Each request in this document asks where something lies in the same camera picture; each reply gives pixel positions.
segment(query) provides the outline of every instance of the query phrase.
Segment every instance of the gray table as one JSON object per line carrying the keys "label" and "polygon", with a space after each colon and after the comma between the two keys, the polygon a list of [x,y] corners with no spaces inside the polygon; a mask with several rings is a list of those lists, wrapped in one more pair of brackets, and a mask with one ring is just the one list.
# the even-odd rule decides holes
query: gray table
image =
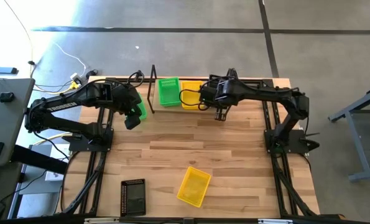
{"label": "gray table", "polygon": [[4,147],[0,154],[0,166],[9,162],[22,126],[23,112],[29,104],[35,80],[32,78],[0,79],[1,92],[13,92],[15,99],[9,103],[0,102],[0,142]]}

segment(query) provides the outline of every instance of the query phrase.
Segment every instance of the white cable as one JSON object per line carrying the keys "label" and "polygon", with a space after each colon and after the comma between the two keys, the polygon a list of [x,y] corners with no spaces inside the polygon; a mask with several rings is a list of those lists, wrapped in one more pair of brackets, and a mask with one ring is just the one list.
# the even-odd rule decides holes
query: white cable
{"label": "white cable", "polygon": [[[16,15],[16,13],[13,11],[13,9],[11,8],[11,6],[8,4],[8,2],[6,0],[4,0],[4,2],[6,3],[6,5],[8,6],[8,8],[11,10],[11,12],[15,15],[16,19],[19,21],[19,23],[21,24],[21,26],[23,27],[24,29],[24,32],[25,34],[27,35],[27,38],[29,39],[29,43],[30,43],[30,61],[33,61],[33,43],[31,41],[31,38],[30,38],[30,35],[27,31],[27,29],[24,27],[22,21],[19,19],[19,17]],[[32,76],[32,65],[30,65],[30,78]]]}
{"label": "white cable", "polygon": [[75,59],[77,59],[83,66],[84,66],[84,70],[83,70],[83,73],[81,74],[81,76],[83,76],[84,74],[85,74],[85,70],[86,70],[86,66],[85,66],[85,64],[78,58],[78,57],[75,57],[75,56],[72,56],[71,54],[68,54],[68,53],[66,53],[66,51],[64,51],[63,49],[62,49],[62,47],[61,46],[59,46],[56,42],[54,42],[54,41],[52,41],[52,43],[53,44],[55,44],[62,52],[63,52],[63,54],[65,54],[65,55],[67,55],[67,56],[69,56],[69,57],[72,57],[72,58],[75,58]]}

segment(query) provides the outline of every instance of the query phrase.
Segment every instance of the yellow cable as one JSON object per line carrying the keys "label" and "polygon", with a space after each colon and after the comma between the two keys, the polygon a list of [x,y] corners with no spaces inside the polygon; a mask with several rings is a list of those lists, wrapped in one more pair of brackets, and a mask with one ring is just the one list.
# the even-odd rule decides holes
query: yellow cable
{"label": "yellow cable", "polygon": [[70,90],[75,90],[77,89],[79,86],[79,84],[75,83],[75,82],[72,82],[72,84],[66,89],[66,90],[63,90],[63,91],[60,91],[60,92],[52,92],[52,91],[47,91],[47,90],[43,90],[41,89],[40,87],[38,87],[37,85],[34,85],[35,88],[43,93],[48,93],[48,94],[52,94],[52,95],[59,95],[61,93],[66,93]]}
{"label": "yellow cable", "polygon": [[[59,138],[59,137],[63,137],[63,136],[71,136],[72,134],[71,133],[61,133],[61,134],[56,134],[54,136],[50,136],[49,138],[47,138],[48,140],[51,140],[51,139],[55,139],[55,138]],[[34,143],[33,145],[39,145],[39,144],[42,144],[44,143],[46,140],[39,140],[37,141],[36,143]]]}

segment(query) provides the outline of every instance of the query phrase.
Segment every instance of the metal table frame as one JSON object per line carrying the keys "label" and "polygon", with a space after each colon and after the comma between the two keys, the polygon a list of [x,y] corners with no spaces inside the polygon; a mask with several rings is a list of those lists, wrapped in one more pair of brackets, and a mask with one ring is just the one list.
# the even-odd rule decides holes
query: metal table frame
{"label": "metal table frame", "polygon": [[356,146],[356,150],[358,152],[360,162],[363,167],[362,172],[349,175],[349,180],[351,182],[355,182],[357,180],[362,180],[362,179],[370,179],[370,165],[364,153],[364,148],[360,140],[361,136],[358,133],[356,126],[354,124],[354,121],[353,121],[354,113],[370,113],[370,111],[368,110],[362,110],[368,105],[370,105],[370,92],[368,92],[362,98],[356,100],[354,103],[340,110],[339,112],[328,117],[328,119],[332,123],[338,121],[341,118],[346,118],[349,128],[351,130],[351,135],[354,141],[354,145]]}

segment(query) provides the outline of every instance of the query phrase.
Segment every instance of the bracket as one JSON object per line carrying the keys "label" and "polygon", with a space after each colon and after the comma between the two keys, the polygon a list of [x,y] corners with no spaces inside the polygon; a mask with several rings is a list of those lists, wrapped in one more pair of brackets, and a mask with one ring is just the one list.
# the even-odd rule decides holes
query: bracket
{"label": "bracket", "polygon": [[276,148],[276,141],[273,138],[274,130],[265,130],[265,145],[268,153],[301,153],[305,154],[318,147],[318,143],[305,139],[303,130],[291,130],[289,133],[289,141],[286,145],[281,145]]}
{"label": "bracket", "polygon": [[82,135],[79,138],[74,136],[64,136],[63,139],[70,143],[68,150],[73,152],[107,152],[111,149],[114,129],[107,127],[104,129],[104,132],[104,135],[106,136],[106,142],[102,145],[90,144],[88,139]]}

